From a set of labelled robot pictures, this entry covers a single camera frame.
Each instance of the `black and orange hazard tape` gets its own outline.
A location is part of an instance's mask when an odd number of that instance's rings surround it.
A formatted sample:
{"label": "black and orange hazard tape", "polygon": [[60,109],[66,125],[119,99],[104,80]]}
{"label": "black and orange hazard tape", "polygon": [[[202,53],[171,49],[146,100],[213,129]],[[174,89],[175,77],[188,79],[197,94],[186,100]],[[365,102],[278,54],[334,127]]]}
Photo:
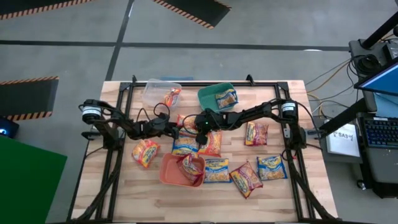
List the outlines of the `black and orange hazard tape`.
{"label": "black and orange hazard tape", "polygon": [[222,18],[231,10],[231,7],[215,0],[153,1],[208,29],[214,29]]}
{"label": "black and orange hazard tape", "polygon": [[45,12],[94,0],[6,0],[0,3],[0,20]]}
{"label": "black and orange hazard tape", "polygon": [[11,121],[48,118],[53,113],[58,76],[0,82],[0,116]]}

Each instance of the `black metal frame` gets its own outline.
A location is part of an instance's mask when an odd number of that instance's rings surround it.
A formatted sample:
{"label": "black metal frame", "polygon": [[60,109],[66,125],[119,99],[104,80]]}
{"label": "black metal frame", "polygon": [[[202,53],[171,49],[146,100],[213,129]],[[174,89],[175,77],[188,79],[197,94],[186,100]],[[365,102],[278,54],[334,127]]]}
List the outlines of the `black metal frame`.
{"label": "black metal frame", "polygon": [[[253,87],[273,87],[275,90],[275,96],[277,98],[281,98],[281,92],[283,92],[284,96],[286,98],[290,98],[290,93],[289,93],[289,86],[287,82],[254,82],[252,77],[248,75],[246,78],[248,82],[234,82],[234,86],[253,86]],[[208,86],[208,85],[214,85],[217,84],[218,82],[177,82],[181,86]],[[122,82],[120,87],[119,87],[119,95],[118,95],[118,101],[116,103],[117,108],[121,108],[121,102],[123,99],[123,94],[125,90],[129,90],[128,96],[127,96],[127,103],[126,103],[126,116],[129,114],[129,110],[131,107],[132,103],[132,92],[135,87],[145,87],[146,82],[136,82],[135,77],[133,77],[132,82]],[[286,124],[281,124],[282,132],[283,129],[286,128]],[[287,139],[284,137],[284,144],[286,145]],[[118,156],[116,159],[116,165],[114,167],[114,170],[112,171],[111,175],[109,175],[109,170],[110,170],[110,165],[112,161],[112,155],[113,151],[108,150],[108,153],[106,155],[106,162],[104,166],[104,172],[103,172],[103,181],[101,184],[101,190],[99,194],[96,196],[94,199],[93,203],[90,206],[95,206],[96,207],[96,215],[95,219],[89,220],[89,219],[84,219],[84,220],[72,220],[72,211],[73,207],[75,205],[75,200],[76,200],[76,195],[78,191],[78,186],[80,184],[80,178],[81,178],[81,173],[83,172],[83,166],[84,166],[84,161],[81,167],[80,175],[78,182],[76,183],[76,188],[75,188],[75,193],[72,198],[67,222],[77,222],[77,223],[104,223],[104,222],[112,222],[113,221],[113,212],[114,212],[114,206],[115,206],[115,201],[116,201],[116,194],[118,190],[118,181],[119,181],[119,175],[120,175],[120,168],[121,168],[121,161],[123,158],[123,147],[121,150],[118,151]],[[320,203],[316,200],[316,198],[313,196],[313,194],[308,188],[308,178],[307,178],[307,173],[305,170],[305,164],[304,164],[304,159],[303,159],[303,154],[302,151],[297,151],[297,160],[298,160],[298,166],[300,167],[300,173],[297,172],[294,163],[293,163],[293,155],[290,150],[287,150],[287,158],[290,160],[289,163],[289,171],[290,171],[290,181],[292,184],[292,191],[293,191],[293,198],[295,202],[295,209],[296,209],[296,214],[297,214],[297,220],[300,222],[302,220],[316,220],[315,217],[315,212],[314,212],[314,205],[312,202],[315,200],[315,204],[317,205],[318,208],[322,207]],[[305,199],[306,199],[306,204],[308,208],[308,216],[309,218],[304,218],[303,216],[303,210],[302,210],[302,204],[300,201],[300,194],[299,194],[299,188],[297,187],[297,184],[301,186],[307,186],[307,187],[302,187],[303,191],[305,192]],[[110,195],[110,203],[109,203],[109,210],[108,210],[108,215],[106,218],[102,217],[102,210],[103,210],[103,203],[104,203],[104,196],[105,193],[108,191],[110,188],[110,185],[112,186],[111,190],[111,195]]]}

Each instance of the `orange plastic bowl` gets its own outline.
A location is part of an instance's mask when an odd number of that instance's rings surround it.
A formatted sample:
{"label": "orange plastic bowl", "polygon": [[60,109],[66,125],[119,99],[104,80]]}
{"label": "orange plastic bowl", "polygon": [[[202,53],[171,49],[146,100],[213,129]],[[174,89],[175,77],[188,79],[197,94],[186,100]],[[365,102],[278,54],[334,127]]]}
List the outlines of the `orange plastic bowl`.
{"label": "orange plastic bowl", "polygon": [[[172,184],[184,187],[199,187],[203,183],[204,175],[200,177],[198,182],[194,185],[181,173],[178,168],[177,161],[181,159],[180,156],[167,153],[162,159],[162,165],[160,166],[160,181],[163,184]],[[195,166],[205,173],[205,160],[204,158],[193,158],[192,162]]]}

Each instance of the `monitor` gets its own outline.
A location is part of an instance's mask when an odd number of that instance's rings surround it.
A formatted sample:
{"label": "monitor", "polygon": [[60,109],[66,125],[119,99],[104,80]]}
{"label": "monitor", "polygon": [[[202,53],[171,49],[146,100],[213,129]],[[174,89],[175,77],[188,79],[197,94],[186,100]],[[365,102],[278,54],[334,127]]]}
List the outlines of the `monitor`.
{"label": "monitor", "polygon": [[354,87],[360,90],[398,96],[398,58],[383,66],[376,74],[361,80]]}

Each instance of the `green mat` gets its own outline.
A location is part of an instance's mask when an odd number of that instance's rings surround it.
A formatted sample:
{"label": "green mat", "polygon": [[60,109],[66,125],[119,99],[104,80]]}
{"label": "green mat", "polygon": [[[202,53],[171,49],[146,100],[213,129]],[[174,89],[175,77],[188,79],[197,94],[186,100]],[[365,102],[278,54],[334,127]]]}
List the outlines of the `green mat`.
{"label": "green mat", "polygon": [[67,157],[0,137],[1,223],[45,223]]}

